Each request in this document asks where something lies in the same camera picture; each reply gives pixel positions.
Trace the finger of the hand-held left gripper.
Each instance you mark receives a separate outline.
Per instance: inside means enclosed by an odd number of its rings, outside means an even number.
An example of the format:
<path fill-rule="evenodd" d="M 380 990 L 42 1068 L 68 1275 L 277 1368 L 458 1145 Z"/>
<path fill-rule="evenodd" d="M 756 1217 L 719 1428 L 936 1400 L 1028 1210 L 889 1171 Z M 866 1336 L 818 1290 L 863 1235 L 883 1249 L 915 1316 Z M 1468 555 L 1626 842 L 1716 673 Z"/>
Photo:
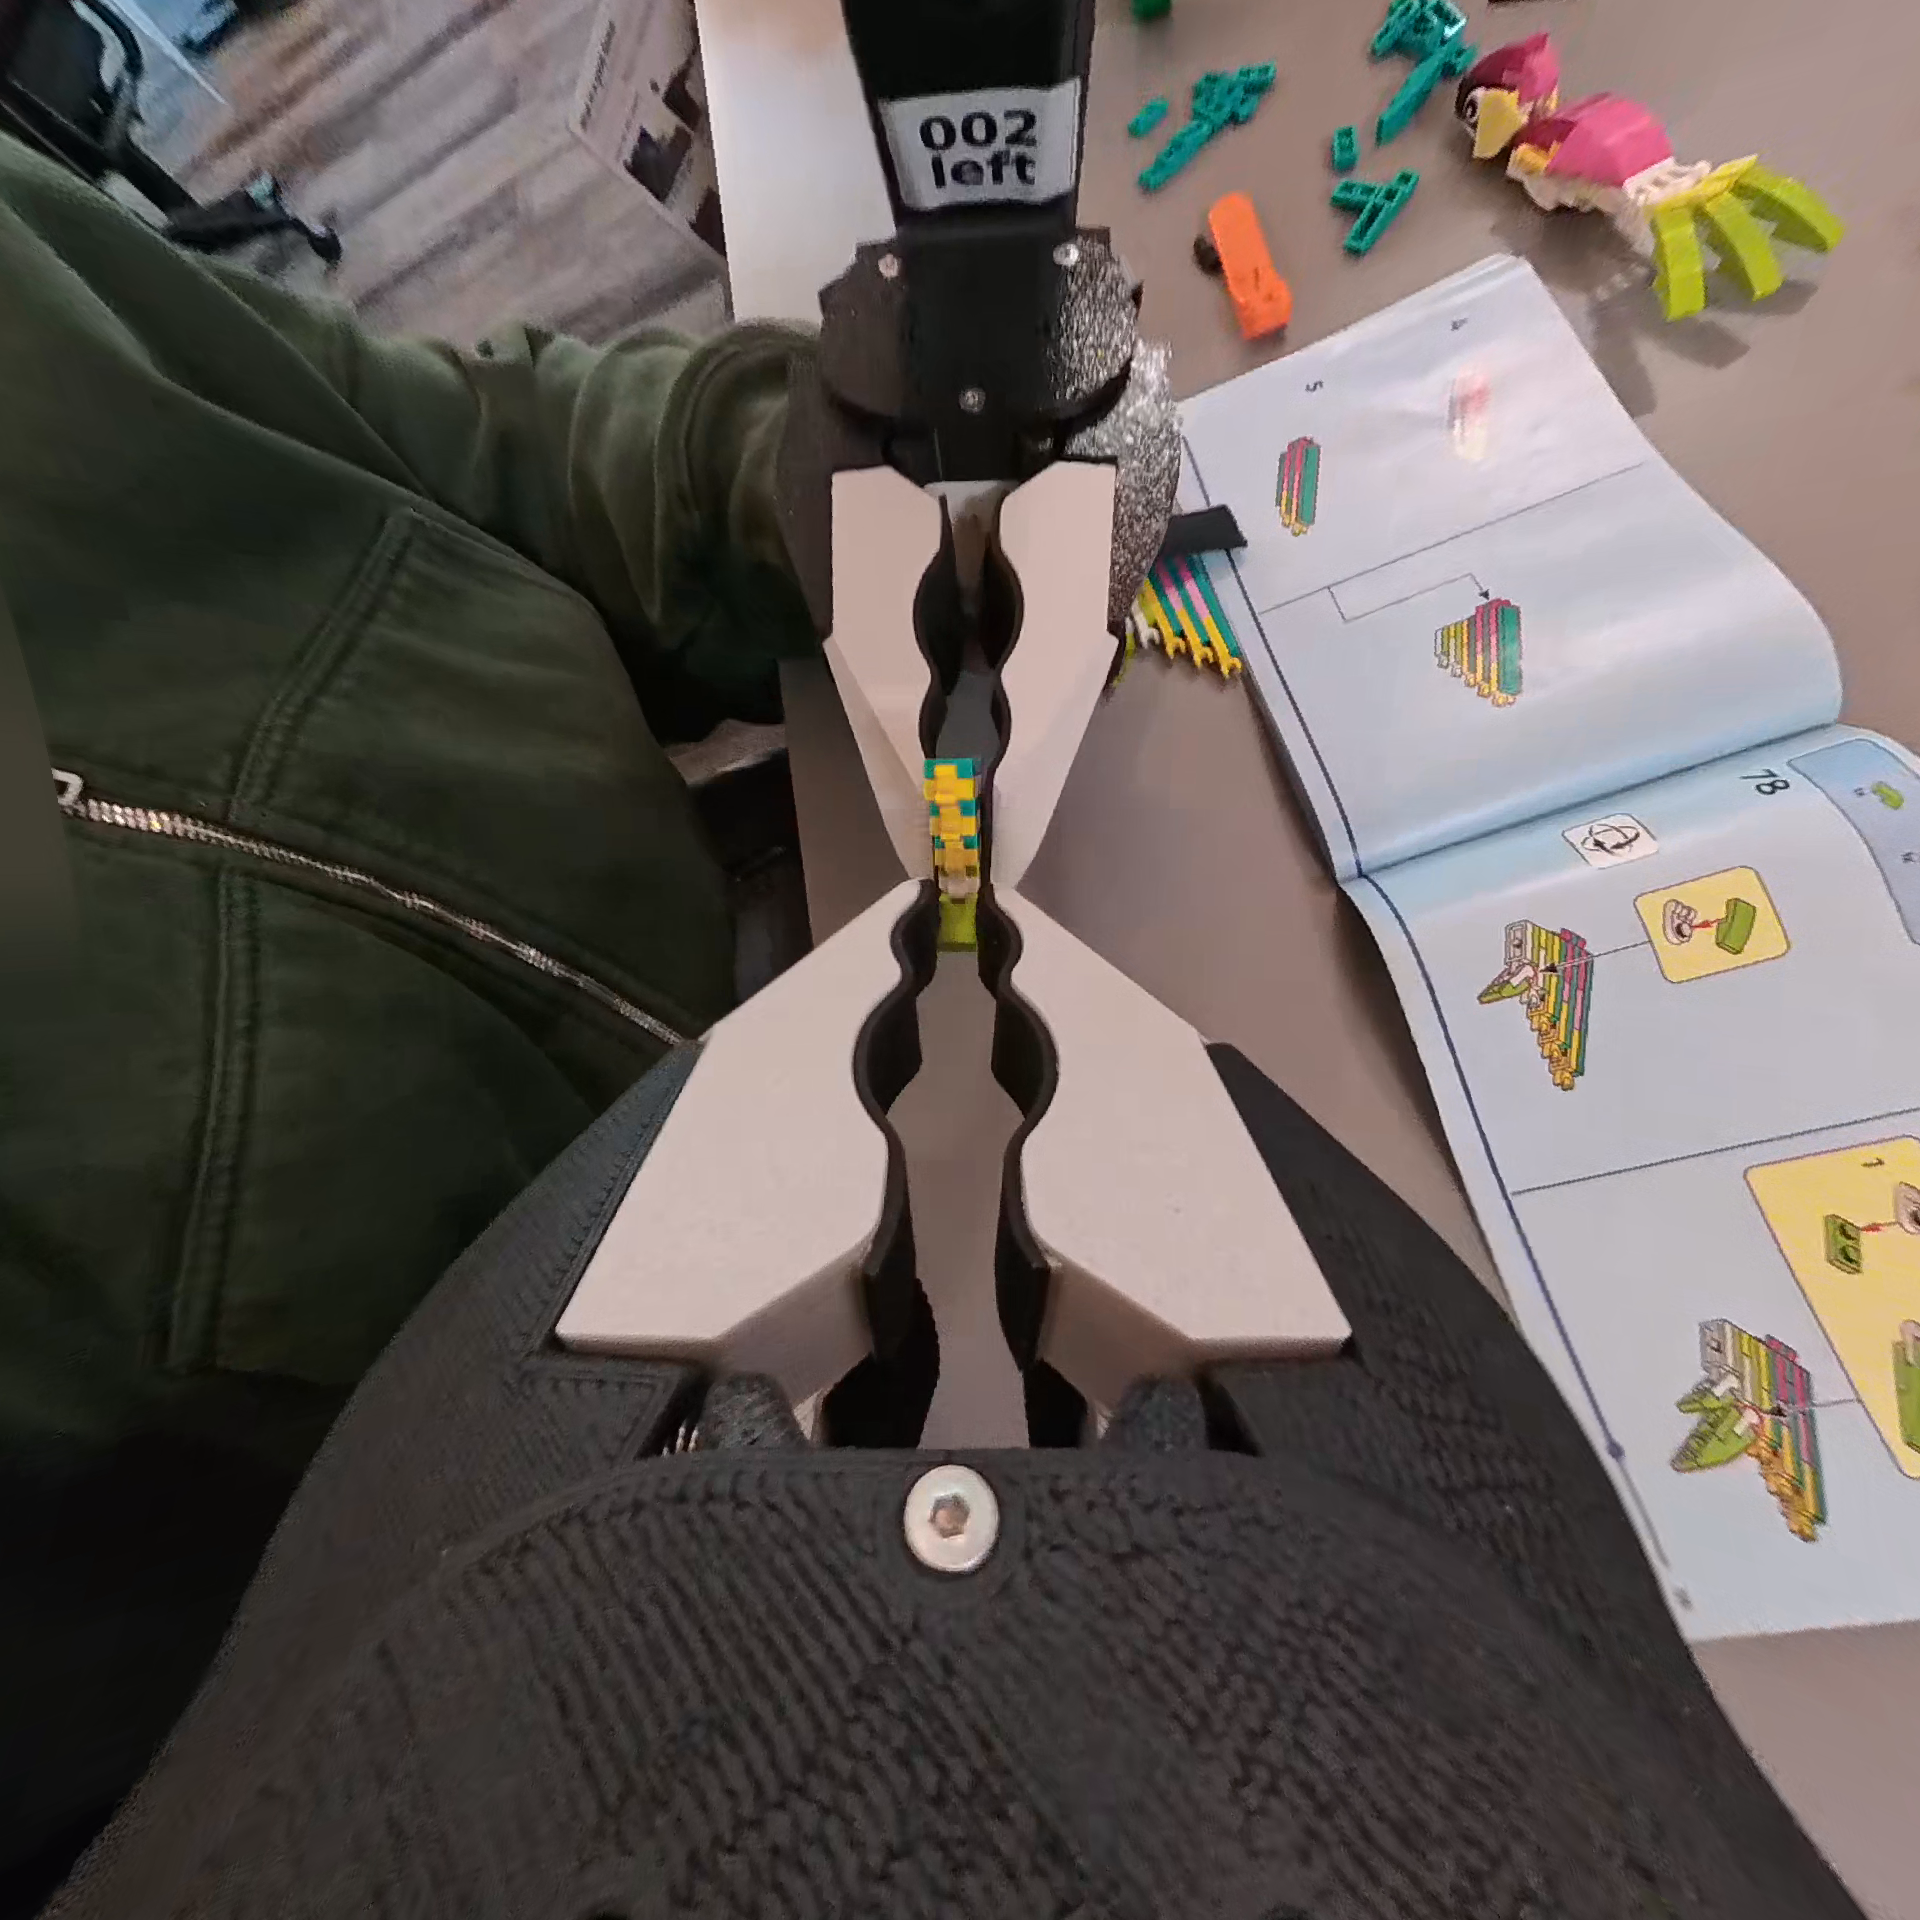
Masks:
<path fill-rule="evenodd" d="M 999 506 L 992 561 L 1013 636 L 992 670 L 986 874 L 1017 889 L 1108 683 L 1116 468 L 1053 464 Z"/>
<path fill-rule="evenodd" d="M 889 468 L 832 477 L 827 666 L 880 822 L 909 880 L 932 878 L 921 718 L 938 670 L 917 605 L 947 549 L 945 502 Z"/>

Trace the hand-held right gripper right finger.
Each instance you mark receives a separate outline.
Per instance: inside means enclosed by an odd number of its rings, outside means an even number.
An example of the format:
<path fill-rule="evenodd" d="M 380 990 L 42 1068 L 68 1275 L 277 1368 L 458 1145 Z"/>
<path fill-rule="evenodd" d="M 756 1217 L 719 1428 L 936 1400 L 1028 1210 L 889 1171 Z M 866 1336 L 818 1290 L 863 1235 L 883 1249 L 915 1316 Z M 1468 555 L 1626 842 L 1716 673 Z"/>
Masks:
<path fill-rule="evenodd" d="M 1197 1029 L 1019 897 L 980 908 L 978 964 L 1019 1114 L 995 1286 L 1021 1376 L 1114 1412 L 1152 1376 L 1341 1354 L 1348 1314 Z"/>

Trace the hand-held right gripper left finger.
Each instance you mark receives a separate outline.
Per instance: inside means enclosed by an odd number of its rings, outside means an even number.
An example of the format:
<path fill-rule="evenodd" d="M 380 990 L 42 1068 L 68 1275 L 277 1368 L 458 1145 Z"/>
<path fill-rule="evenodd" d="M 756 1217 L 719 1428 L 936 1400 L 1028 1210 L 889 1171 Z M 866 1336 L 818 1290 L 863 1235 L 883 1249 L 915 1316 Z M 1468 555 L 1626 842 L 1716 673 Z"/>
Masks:
<path fill-rule="evenodd" d="M 561 1313 L 564 1352 L 770 1376 L 793 1402 L 866 1358 L 889 1150 L 855 1043 L 903 982 L 920 899 L 903 880 L 709 1032 Z"/>

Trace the small multicolour lego assembly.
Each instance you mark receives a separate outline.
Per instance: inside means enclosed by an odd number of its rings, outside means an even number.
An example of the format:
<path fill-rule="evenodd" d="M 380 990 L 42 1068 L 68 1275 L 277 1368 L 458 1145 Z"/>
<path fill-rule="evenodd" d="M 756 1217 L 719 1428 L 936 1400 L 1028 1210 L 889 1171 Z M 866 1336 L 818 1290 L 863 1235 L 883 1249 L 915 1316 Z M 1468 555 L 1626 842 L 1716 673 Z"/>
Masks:
<path fill-rule="evenodd" d="M 924 762 L 931 870 L 939 889 L 939 949 L 976 950 L 976 915 L 988 866 L 991 781 L 976 756 Z"/>

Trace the person's left forearm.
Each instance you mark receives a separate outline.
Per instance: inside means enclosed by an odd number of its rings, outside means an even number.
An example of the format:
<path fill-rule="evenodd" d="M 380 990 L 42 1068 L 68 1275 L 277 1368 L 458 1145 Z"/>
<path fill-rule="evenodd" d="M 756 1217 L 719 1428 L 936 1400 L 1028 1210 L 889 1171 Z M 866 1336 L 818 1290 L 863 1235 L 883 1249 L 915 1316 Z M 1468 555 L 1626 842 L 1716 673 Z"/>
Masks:
<path fill-rule="evenodd" d="M 333 376 L 411 491 L 591 600 L 617 633 L 805 636 L 777 509 L 786 404 L 813 337 L 747 322 L 587 345 L 506 326 L 473 348 L 351 320 Z"/>

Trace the striped lego wing assembly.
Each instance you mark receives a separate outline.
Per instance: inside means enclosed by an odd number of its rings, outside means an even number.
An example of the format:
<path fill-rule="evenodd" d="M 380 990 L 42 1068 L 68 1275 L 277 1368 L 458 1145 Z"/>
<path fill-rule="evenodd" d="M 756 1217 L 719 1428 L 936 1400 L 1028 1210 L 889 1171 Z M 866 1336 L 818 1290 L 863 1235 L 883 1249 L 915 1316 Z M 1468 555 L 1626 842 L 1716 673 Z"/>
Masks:
<path fill-rule="evenodd" d="M 1161 558 L 1146 574 L 1121 628 L 1121 659 L 1112 686 L 1122 681 L 1140 651 L 1187 660 L 1224 681 L 1244 673 L 1245 657 L 1202 558 Z"/>

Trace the orange lego piece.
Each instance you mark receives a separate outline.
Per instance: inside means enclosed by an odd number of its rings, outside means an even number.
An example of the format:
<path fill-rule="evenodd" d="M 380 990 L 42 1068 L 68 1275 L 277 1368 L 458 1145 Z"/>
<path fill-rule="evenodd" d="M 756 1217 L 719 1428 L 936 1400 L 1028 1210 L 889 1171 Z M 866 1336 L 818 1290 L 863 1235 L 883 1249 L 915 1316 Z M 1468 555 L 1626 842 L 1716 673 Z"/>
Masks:
<path fill-rule="evenodd" d="M 1248 194 L 1235 189 L 1211 201 L 1192 257 L 1224 289 L 1248 345 L 1283 337 L 1292 320 L 1292 289 Z"/>

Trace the scattered teal lego pieces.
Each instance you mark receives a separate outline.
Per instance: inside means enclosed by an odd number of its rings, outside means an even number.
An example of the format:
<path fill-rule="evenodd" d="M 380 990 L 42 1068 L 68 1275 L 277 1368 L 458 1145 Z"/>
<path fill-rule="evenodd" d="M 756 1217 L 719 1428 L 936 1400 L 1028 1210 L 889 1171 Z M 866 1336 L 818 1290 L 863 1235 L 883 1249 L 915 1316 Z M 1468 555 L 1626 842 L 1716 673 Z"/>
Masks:
<path fill-rule="evenodd" d="M 1429 98 L 1448 80 L 1463 80 L 1480 58 L 1468 41 L 1468 19 L 1451 3 L 1391 3 L 1367 44 L 1371 61 L 1404 61 L 1396 89 L 1381 106 L 1375 122 L 1375 147 L 1399 140 L 1421 114 Z M 1187 114 L 1137 177 L 1146 194 L 1156 194 L 1188 166 L 1197 154 L 1229 128 L 1258 116 L 1260 106 L 1279 80 L 1272 61 L 1205 70 L 1188 91 Z M 1328 169 L 1333 210 L 1351 214 L 1341 237 L 1347 257 L 1370 257 L 1399 222 L 1419 188 L 1419 171 L 1401 166 L 1385 179 L 1360 179 L 1360 125 L 1341 123 L 1328 136 Z"/>

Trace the lego instruction booklet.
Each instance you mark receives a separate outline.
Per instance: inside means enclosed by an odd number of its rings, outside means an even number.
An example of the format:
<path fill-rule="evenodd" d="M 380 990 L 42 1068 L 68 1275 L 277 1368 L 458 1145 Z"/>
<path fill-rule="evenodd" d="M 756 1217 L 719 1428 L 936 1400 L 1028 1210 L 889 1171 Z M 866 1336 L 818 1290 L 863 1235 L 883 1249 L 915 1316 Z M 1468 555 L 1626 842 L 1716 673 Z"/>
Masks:
<path fill-rule="evenodd" d="M 1913 1620 L 1916 756 L 1513 257 L 1188 401 L 1184 500 L 1679 1624 Z"/>

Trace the pink lego bird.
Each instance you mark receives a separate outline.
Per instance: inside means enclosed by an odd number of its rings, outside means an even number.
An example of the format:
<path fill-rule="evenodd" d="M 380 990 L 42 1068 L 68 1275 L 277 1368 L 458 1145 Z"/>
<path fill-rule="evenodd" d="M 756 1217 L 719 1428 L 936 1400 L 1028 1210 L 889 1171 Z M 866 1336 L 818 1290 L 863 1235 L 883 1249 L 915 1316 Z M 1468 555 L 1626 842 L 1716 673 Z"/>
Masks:
<path fill-rule="evenodd" d="M 1455 120 L 1480 163 L 1493 163 L 1544 212 L 1603 218 L 1649 267 L 1669 322 L 1701 316 L 1713 280 L 1748 301 L 1786 286 L 1781 246 L 1826 257 L 1839 212 L 1761 155 L 1684 161 L 1644 102 L 1613 91 L 1565 98 L 1545 32 L 1471 65 Z"/>

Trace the cardboard box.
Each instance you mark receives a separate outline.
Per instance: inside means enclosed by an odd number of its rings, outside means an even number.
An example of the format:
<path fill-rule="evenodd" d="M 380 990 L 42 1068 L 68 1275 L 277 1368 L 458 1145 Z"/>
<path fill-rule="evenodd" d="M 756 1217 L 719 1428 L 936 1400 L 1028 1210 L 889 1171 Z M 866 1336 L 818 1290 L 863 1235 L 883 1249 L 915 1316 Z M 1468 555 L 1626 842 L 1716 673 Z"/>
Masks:
<path fill-rule="evenodd" d="M 568 128 L 628 208 L 652 222 L 640 312 L 695 331 L 729 322 L 724 210 L 695 4 L 599 4 Z"/>

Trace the person's green jacket torso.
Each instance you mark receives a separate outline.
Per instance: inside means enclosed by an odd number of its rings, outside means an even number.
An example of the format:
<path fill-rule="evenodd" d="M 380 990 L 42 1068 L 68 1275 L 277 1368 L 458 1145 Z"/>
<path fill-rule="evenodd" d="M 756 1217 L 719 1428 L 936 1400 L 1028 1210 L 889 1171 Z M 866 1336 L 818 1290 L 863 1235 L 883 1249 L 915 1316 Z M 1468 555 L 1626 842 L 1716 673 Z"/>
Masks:
<path fill-rule="evenodd" d="M 5 1012 L 5 1410 L 354 1380 L 737 994 L 667 745 L 777 715 L 411 491 L 338 305 L 5 145 L 5 612 L 77 932 Z"/>

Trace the black office chair base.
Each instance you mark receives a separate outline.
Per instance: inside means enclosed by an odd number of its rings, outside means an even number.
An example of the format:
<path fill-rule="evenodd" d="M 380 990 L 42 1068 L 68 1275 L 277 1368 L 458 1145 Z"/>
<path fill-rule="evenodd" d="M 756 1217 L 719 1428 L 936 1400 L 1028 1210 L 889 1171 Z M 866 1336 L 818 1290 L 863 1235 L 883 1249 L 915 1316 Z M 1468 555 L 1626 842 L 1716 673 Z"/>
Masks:
<path fill-rule="evenodd" d="M 143 147 L 148 45 L 130 4 L 5 3 L 5 132 L 88 186 L 124 186 L 157 214 L 161 236 L 181 249 L 234 257 L 293 240 L 325 270 L 338 267 L 338 234 L 291 208 L 274 177 L 257 177 L 220 198 L 196 198 Z"/>

